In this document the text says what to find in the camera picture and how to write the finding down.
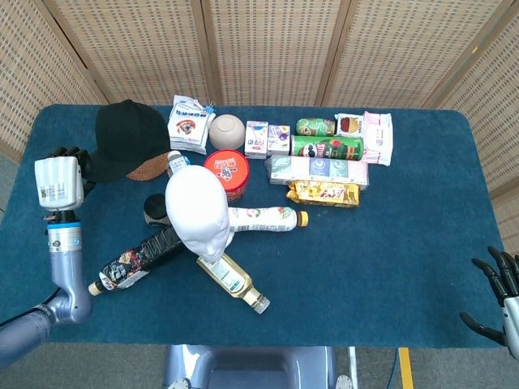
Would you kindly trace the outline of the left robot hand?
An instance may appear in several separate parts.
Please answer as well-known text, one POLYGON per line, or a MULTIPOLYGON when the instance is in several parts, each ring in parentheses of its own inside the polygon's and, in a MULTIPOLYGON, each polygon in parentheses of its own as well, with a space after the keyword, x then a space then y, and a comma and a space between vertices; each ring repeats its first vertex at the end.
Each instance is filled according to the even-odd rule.
POLYGON ((96 187, 86 179, 92 172, 90 155, 78 147, 58 147, 34 163, 39 204, 51 212, 73 211, 96 187))

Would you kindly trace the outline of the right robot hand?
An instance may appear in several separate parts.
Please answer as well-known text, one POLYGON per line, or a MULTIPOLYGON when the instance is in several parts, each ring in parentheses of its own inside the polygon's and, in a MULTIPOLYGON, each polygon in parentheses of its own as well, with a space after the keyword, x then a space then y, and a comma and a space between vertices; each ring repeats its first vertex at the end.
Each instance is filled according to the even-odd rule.
POLYGON ((485 327, 466 312, 461 312, 459 316, 470 330, 506 347, 510 355, 518 360, 518 256, 513 257, 508 252, 498 251, 493 246, 488 246, 487 251, 495 260, 498 271, 481 259, 471 259, 471 262, 488 279, 501 309, 503 330, 485 327))

